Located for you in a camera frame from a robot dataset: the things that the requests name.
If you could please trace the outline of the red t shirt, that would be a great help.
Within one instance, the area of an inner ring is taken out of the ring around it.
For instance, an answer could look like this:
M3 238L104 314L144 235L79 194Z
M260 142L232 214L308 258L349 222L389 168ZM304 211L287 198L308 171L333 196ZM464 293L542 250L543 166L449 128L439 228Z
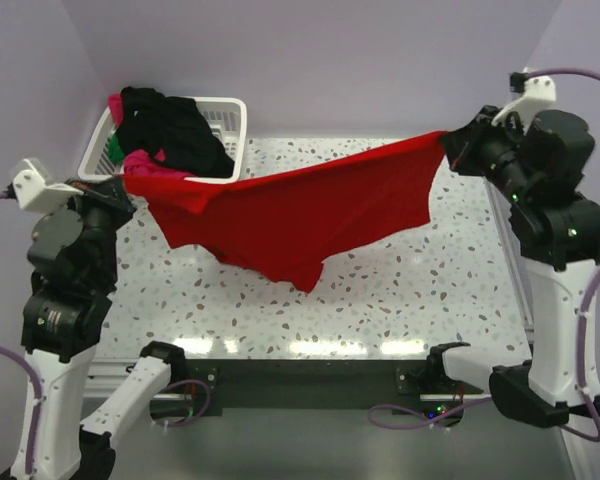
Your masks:
M198 245L221 263L309 293L325 259L429 223L442 135L229 184L123 179L171 248Z

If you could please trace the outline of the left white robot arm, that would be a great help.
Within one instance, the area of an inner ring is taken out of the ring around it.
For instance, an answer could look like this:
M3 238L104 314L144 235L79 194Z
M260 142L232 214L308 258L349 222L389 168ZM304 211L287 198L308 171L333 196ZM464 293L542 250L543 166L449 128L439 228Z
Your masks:
M161 391L187 380L182 348L152 341L131 373L83 418L90 366L116 289L117 232L136 208L121 177L72 181L68 197L46 207L32 231L27 259L32 294L23 309L18 355L0 347L29 378L24 425L3 479L107 479L122 436Z

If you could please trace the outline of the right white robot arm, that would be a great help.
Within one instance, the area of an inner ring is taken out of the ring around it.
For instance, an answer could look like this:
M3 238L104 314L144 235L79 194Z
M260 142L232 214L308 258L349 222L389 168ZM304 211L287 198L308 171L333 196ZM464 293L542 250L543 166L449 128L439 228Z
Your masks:
M531 357L515 361L465 342L431 348L425 379L439 393L459 382L487 393L506 418L539 428L572 416L600 421L595 280L600 205L578 191L595 141L575 114L524 119L485 106L442 146L451 170L487 180L508 201L509 223L530 277Z

